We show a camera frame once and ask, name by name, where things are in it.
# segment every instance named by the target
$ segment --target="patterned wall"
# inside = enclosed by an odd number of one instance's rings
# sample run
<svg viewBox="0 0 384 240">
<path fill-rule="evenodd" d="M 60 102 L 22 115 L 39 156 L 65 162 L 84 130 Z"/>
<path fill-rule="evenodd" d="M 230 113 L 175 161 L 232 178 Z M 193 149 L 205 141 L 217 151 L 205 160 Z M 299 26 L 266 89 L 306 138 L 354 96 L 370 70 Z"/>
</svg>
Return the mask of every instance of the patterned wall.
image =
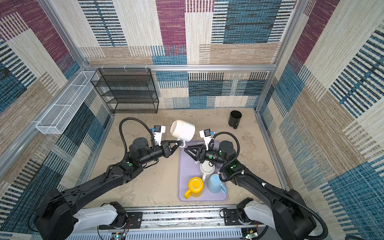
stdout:
<svg viewBox="0 0 384 240">
<path fill-rule="evenodd" d="M 383 62 L 384 1 L 310 0 L 260 110 L 328 239 L 384 239 Z"/>
<path fill-rule="evenodd" d="M 296 0 L 52 2 L 90 64 L 270 64 Z"/>
<path fill-rule="evenodd" d="M 0 6 L 1 155 L 79 66 L 37 0 Z"/>
<path fill-rule="evenodd" d="M 33 139 L 0 180 L 1 231 L 32 234 L 26 220 L 40 197 L 53 188 L 63 191 L 81 183 L 109 118 L 93 89 L 62 135 L 39 133 Z"/>
<path fill-rule="evenodd" d="M 159 108 L 253 108 L 268 72 L 152 72 Z"/>
</svg>

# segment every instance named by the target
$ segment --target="beige floor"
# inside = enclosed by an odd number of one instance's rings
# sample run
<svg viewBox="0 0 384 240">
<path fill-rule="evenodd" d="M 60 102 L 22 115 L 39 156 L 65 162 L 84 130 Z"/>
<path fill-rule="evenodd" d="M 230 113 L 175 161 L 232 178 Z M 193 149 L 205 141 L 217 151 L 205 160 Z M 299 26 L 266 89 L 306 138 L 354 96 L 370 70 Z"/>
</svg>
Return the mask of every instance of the beige floor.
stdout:
<svg viewBox="0 0 384 240">
<path fill-rule="evenodd" d="M 108 165 L 117 163 L 122 159 L 124 146 L 119 134 L 119 123 L 123 118 L 135 117 L 144 121 L 150 128 L 154 125 L 166 126 L 166 133 L 163 134 L 162 140 L 174 140 L 169 131 L 173 121 L 177 119 L 185 120 L 196 126 L 193 140 L 201 140 L 199 131 L 207 128 L 215 132 L 231 132 L 240 143 L 240 155 L 238 157 L 240 162 L 259 177 L 280 187 L 275 168 L 252 109 L 238 109 L 243 116 L 236 130 L 228 125 L 229 113 L 232 110 L 228 108 L 159 109 L 157 114 L 117 114 L 96 162 L 91 179 L 104 173 Z M 122 130 L 128 146 L 137 137 L 150 139 L 145 128 L 135 121 L 126 121 Z M 216 140 L 229 140 L 234 143 L 234 140 L 228 135 L 220 135 Z M 93 200 L 86 207 L 99 207 L 104 202 L 112 201 L 118 201 L 124 207 L 238 204 L 246 197 L 255 198 L 247 190 L 228 182 L 228 199 L 224 202 L 181 202 L 177 198 L 179 156 L 180 149 L 169 158 L 160 158 L 160 162 L 156 166 L 145 169 L 133 181 L 114 188 Z"/>
</svg>

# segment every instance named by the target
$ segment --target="yellow mug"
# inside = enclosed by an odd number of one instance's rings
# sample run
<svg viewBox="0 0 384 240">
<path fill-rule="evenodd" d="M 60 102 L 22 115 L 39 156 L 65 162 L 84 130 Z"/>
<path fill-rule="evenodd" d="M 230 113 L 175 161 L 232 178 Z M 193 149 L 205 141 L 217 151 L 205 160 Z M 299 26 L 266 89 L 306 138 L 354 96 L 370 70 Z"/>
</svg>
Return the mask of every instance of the yellow mug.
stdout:
<svg viewBox="0 0 384 240">
<path fill-rule="evenodd" d="M 204 182 L 199 177 L 193 177 L 189 180 L 188 191 L 184 194 L 185 199 L 188 199 L 190 196 L 199 197 L 202 194 L 204 188 Z"/>
</svg>

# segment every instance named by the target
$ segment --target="mesh basket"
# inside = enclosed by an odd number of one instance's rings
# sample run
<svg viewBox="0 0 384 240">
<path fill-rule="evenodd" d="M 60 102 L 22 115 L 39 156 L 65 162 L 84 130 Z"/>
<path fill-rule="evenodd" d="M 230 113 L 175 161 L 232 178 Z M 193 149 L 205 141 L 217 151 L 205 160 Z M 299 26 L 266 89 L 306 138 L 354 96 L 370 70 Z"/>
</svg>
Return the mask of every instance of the mesh basket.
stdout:
<svg viewBox="0 0 384 240">
<path fill-rule="evenodd" d="M 98 75 L 93 71 L 81 72 L 47 111 L 36 128 L 43 134 L 62 134 L 92 90 L 91 78 L 96 80 Z"/>
</svg>

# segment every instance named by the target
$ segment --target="red wire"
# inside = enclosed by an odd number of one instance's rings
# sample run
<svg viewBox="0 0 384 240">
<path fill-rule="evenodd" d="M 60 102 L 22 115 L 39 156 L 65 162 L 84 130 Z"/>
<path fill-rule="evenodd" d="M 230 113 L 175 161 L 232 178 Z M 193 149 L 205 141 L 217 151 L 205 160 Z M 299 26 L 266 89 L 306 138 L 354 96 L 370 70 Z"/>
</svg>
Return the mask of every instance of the red wire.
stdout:
<svg viewBox="0 0 384 240">
<path fill-rule="evenodd" d="M 128 225 L 124 228 L 124 231 L 122 232 L 123 234 L 124 234 L 125 230 L 127 229 L 127 227 L 129 227 L 127 232 L 129 232 L 129 230 L 130 230 L 130 228 L 131 228 L 131 220 L 130 220 L 130 219 L 128 219 L 128 220 L 129 220 L 129 223 L 128 223 Z"/>
</svg>

